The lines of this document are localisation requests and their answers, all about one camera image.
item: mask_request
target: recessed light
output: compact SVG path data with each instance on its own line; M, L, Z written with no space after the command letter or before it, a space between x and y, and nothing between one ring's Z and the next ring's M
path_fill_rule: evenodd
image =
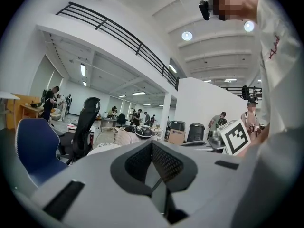
M172 69L172 71L174 72L174 73L177 73L177 71L175 70L175 68L170 64L169 65L169 67Z
M144 95L146 94L145 92L136 92L136 93L133 93L133 95Z
M80 64L80 70L81 70L81 75L86 76L86 66L83 64Z
M247 32L251 32L253 31L253 29L255 28L255 25L252 21L247 21L245 24L244 24L244 29L245 31Z
M191 40L192 34L191 34L191 32L186 31L186 32L182 33L181 37L183 38L183 40Z

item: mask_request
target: railing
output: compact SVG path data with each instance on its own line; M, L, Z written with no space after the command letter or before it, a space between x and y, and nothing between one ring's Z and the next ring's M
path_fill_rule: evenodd
M161 76L164 77L177 90L177 79L164 65L164 63L135 35L113 20L73 2L69 2L65 8L57 13L57 15L59 14L79 19L89 25L92 25L96 30L102 30L103 32L124 43L127 47L134 51L137 56L143 58L151 66L153 66L161 74Z
M248 98L253 98L255 100L262 100L262 88L253 87L221 87L228 90L229 92L241 97L242 99L248 100Z

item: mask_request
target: ceiling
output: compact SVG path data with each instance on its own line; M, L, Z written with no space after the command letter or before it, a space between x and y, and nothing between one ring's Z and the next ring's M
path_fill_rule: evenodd
M205 21L198 8L201 0L119 1L137 6L139 13L150 16L168 33L192 77L211 79L219 86L242 86L252 72L250 67L257 67L258 31L246 32L245 21L219 21L215 17ZM193 34L191 41L181 38L185 31ZM227 78L237 81L224 83Z
M67 38L46 32L44 37L50 52L58 57L70 76L70 81L80 85L85 81L86 87L114 97L126 95L124 99L133 103L156 106L163 104L165 93L162 90L117 62ZM81 74L81 63L86 67L85 76ZM146 94L132 94L140 91ZM171 100L171 106L176 106L176 99Z

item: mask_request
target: black trash can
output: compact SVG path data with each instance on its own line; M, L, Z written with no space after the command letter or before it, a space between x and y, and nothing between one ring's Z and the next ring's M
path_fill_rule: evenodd
M180 122L180 121L172 121L171 122L171 128L170 129L174 129L174 130L178 130L178 131L185 131L185 122Z
M203 140L204 131L205 131L205 126L203 124L199 124L199 123L194 123L193 124L192 123L190 125L187 142L189 143L189 142L192 142L192 141Z

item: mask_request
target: blue chair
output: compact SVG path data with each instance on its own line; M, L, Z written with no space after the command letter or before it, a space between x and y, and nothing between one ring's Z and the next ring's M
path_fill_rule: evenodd
M37 187L68 167L56 157L59 143L58 135L45 119L19 122L15 140L17 156Z

